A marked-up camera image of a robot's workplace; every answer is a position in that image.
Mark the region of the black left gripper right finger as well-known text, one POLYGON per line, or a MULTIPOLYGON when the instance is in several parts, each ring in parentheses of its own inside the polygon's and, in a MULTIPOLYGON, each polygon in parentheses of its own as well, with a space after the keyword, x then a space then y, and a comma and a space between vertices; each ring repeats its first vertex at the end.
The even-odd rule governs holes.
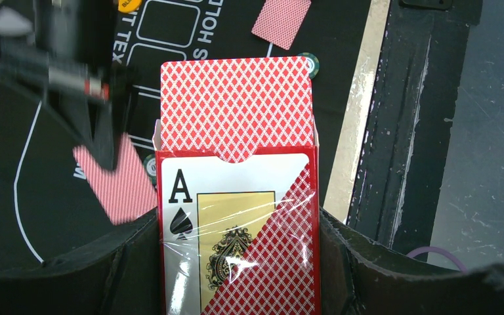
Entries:
POLYGON ((455 271, 397 253, 320 209, 322 314, 504 314, 504 264, 455 271))

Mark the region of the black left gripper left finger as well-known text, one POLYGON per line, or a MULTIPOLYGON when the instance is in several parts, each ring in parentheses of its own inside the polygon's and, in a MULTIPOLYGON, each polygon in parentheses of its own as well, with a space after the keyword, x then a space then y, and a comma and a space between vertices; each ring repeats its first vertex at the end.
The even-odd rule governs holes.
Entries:
POLYGON ((156 209, 37 268, 0 272, 0 314, 159 314, 156 209))

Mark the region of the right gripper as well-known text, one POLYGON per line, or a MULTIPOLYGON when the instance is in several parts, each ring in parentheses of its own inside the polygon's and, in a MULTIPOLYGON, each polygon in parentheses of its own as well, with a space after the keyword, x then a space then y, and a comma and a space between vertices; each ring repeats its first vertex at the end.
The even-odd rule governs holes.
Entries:
POLYGON ((133 69, 112 67, 117 1, 33 1, 33 19, 0 3, 0 80, 43 107, 108 171, 117 167, 133 69))

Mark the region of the single playing card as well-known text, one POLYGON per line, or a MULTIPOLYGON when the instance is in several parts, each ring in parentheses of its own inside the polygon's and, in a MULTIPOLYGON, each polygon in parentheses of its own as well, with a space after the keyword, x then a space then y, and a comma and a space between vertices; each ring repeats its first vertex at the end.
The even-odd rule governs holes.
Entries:
POLYGON ((127 133, 121 136, 113 171, 101 168, 84 146, 74 148, 73 156, 112 224, 133 222, 158 205, 154 186, 127 133))

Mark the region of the yellow big blind button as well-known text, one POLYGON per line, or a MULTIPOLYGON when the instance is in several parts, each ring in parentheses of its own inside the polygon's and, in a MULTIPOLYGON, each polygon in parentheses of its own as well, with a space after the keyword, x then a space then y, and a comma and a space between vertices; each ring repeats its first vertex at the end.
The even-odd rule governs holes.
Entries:
POLYGON ((143 0, 119 0, 117 9, 122 13, 135 12, 141 6, 143 0))

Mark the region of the playing card deck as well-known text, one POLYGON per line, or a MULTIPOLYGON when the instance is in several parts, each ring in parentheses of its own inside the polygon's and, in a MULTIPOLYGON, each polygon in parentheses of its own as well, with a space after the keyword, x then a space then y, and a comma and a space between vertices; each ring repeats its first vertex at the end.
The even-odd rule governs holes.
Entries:
POLYGON ((166 62, 156 138, 162 314, 319 314, 305 56, 166 62))

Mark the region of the single green poker chip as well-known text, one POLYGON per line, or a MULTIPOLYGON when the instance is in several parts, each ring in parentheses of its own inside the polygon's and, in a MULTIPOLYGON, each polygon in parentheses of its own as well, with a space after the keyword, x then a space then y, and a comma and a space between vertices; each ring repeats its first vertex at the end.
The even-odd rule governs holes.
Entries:
POLYGON ((153 185, 157 183, 157 174, 156 174, 156 157, 154 154, 150 154, 145 157, 143 161, 143 166, 148 178, 150 179, 153 185))

